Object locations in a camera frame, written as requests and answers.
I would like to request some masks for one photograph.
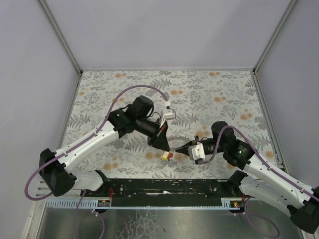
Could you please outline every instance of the floral patterned surface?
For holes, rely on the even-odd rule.
[[[275,162],[249,71],[84,72],[63,144],[70,144],[91,131],[104,119],[117,94],[136,84],[160,89],[176,110],[177,119],[168,122],[171,147],[181,146],[195,135],[212,137],[211,125],[223,120],[239,128],[260,153]],[[114,109],[132,103],[140,95],[152,99],[155,111],[163,108],[163,97],[159,93],[139,88],[126,92]],[[179,153],[175,153],[170,162],[162,161],[161,154],[161,150],[148,147],[147,138],[135,131],[101,147],[78,168],[100,169],[107,177],[118,178],[227,179],[237,170],[221,154],[205,165],[195,165]]]

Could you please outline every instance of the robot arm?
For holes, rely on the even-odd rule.
[[[153,111],[153,102],[139,96],[131,105],[111,112],[107,121],[103,121],[74,143],[55,152],[51,152],[50,149],[41,152],[39,167],[54,158],[57,159],[39,172],[53,195],[61,196],[70,189],[96,191],[100,188],[103,180],[98,172],[76,171],[76,167],[99,147],[134,130],[148,137],[149,146],[169,151],[166,120],[174,119],[175,111],[166,105],[166,109],[161,111],[160,119],[155,122],[148,119],[148,113]]]
[[[238,140],[233,129],[226,122],[216,122],[212,125],[213,138],[195,137],[175,151],[188,155],[196,164],[210,162],[215,153],[223,152],[229,164],[242,170],[236,171],[228,181],[239,186],[243,194],[280,209],[297,227],[313,234],[319,226],[319,187],[314,189],[271,164],[251,144]],[[213,154],[212,158],[204,161],[209,154]]]

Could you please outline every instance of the small yellow object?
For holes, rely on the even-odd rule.
[[[166,161],[168,159],[169,155],[170,155],[170,151],[169,152],[163,151],[163,154],[161,155],[161,159],[163,161]]]

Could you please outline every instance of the white wall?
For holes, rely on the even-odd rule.
[[[252,68],[290,0],[47,0],[83,69]]]
[[[319,2],[300,1],[259,77],[291,174],[319,185]]]
[[[77,75],[35,0],[0,1],[0,237],[18,239],[25,182],[55,149]]]

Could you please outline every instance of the gray floor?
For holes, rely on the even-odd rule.
[[[73,209],[46,209],[38,239],[73,237]],[[302,234],[277,209],[263,202],[249,202],[249,211],[269,217],[281,231],[280,239],[302,239]],[[104,239],[266,239],[248,224],[244,215],[229,211],[206,210],[109,210],[103,214],[106,224]],[[263,232],[276,235],[266,221],[252,217]],[[78,239],[97,239],[102,225],[89,210],[80,210],[76,232]]]

